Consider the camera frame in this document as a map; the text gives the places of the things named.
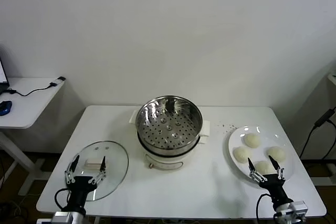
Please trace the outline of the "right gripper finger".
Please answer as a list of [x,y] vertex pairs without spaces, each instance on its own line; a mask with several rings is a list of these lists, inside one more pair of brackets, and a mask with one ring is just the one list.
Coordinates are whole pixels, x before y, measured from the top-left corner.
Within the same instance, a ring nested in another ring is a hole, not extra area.
[[279,166],[278,162],[271,155],[269,155],[268,157],[269,157],[274,169],[277,171],[278,179],[279,180],[284,180],[285,179],[284,175],[283,175],[284,169]]
[[250,158],[248,158],[247,160],[248,160],[248,167],[250,170],[249,173],[250,178],[256,182],[265,182],[265,177],[255,169]]

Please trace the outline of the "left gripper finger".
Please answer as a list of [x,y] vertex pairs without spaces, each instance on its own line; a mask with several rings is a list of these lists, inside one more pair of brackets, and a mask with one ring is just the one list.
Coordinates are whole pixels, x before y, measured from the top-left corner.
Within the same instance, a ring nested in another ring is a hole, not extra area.
[[106,178],[106,157],[104,156],[97,176],[91,178],[88,183],[93,185],[100,184]]
[[65,170],[65,181],[66,184],[71,184],[75,182],[74,172],[76,170],[79,161],[79,155],[69,164],[68,168]]

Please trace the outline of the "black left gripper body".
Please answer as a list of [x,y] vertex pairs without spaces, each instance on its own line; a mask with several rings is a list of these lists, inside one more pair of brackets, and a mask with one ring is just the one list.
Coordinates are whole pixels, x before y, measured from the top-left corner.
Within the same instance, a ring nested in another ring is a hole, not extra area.
[[92,183],[91,176],[76,176],[75,181],[68,185],[70,191],[68,210],[84,208],[87,196],[95,190],[95,184]]

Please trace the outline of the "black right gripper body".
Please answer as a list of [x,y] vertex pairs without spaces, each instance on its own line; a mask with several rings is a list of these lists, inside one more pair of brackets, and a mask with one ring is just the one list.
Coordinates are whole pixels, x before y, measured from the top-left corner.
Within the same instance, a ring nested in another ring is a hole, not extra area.
[[260,182],[259,186],[269,192],[273,208],[278,208],[281,205],[293,202],[283,189],[283,185],[286,181],[284,178],[279,178],[277,174],[269,174],[264,177],[266,180]]

